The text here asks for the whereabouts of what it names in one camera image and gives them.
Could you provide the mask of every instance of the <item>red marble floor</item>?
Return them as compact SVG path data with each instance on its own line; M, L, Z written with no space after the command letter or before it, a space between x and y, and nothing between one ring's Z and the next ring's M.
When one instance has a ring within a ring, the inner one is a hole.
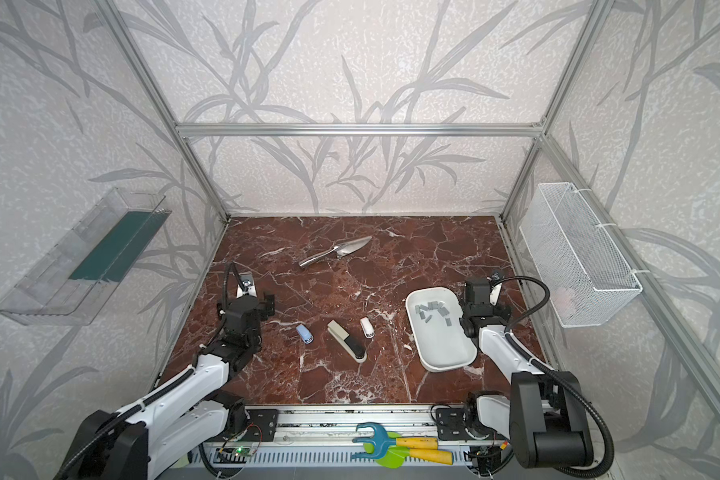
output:
M296 264L338 240L366 235L374 236L371 243L342 259L333 255L304 270ZM249 404L462 402L470 391L509 393L507 380L481 352L458 370L425 370L404 306L413 290L446 286L461 298L470 276L496 269L512 275L493 217L232 219L163 379L182 370L211 338L230 260L241 272L253 272L259 296L275 293L277 301L277 314L262 326L262 350L224 387ZM525 310L515 282L504 285L500 301L511 302L514 315ZM364 316L375 329L370 340L360 327ZM357 364L330 336L331 320L364 342L366 362ZM314 335L312 343L300 340L299 323ZM515 332L540 355L530 325Z

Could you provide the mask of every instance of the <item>white wire basket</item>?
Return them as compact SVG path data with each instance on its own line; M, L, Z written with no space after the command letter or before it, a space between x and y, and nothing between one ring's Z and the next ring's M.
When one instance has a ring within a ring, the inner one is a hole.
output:
M573 184L538 184L520 233L563 327L603 325L643 291Z

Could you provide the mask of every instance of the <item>white bowl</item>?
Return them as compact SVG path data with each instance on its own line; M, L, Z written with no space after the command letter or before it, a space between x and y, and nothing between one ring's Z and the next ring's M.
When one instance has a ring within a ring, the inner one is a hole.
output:
M449 314L451 326L447 326L444 318L437 312L424 312L425 317L432 315L425 322L418 313L416 305L427 305L430 302L442 302ZM478 355L478 348L467 338L459 325L461 306L456 294L442 286L425 288L411 292L405 299L408 321L411 322L413 338L416 341L418 358L430 372L446 372L469 365Z

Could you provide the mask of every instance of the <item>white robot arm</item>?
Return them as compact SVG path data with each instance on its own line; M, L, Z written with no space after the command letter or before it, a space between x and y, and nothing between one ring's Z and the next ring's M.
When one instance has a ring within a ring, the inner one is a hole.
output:
M526 280L544 288L544 299L517 319L498 304L498 288L507 280ZM460 319L464 334L488 355L511 385L510 398L497 392L470 394L465 420L472 429L495 431L509 439L521 466L552 467L579 478L595 478L608 471L614 459L613 439L602 417L581 395L570 372L558 372L539 360L514 336L512 328L538 311L549 289L528 276L472 279L464 284ZM594 449L586 414L603 433L605 456L594 468Z
M225 282L220 325L210 344L160 388L116 412L99 410L83 420L57 480L154 480L208 438L245 430L245 402L220 388L261 349L261 321L274 315L275 299L259 302L250 274L235 269L235 276L237 298L228 300Z

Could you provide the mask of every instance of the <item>wall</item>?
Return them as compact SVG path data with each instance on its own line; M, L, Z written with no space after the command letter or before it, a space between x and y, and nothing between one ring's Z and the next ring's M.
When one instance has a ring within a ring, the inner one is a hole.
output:
M93 11L0 0L0 296L112 187L173 213L89 326L0 315L0 480L51 478L84 417L149 390L222 232Z
M571 0L116 4L182 122L536 122L589 10ZM494 214L530 143L192 141L236 214Z
M720 2L635 5L609 14L551 131L720 364ZM527 273L518 222L547 181L542 156L508 217ZM639 299L601 327L541 321L625 478L720 478L720 424Z

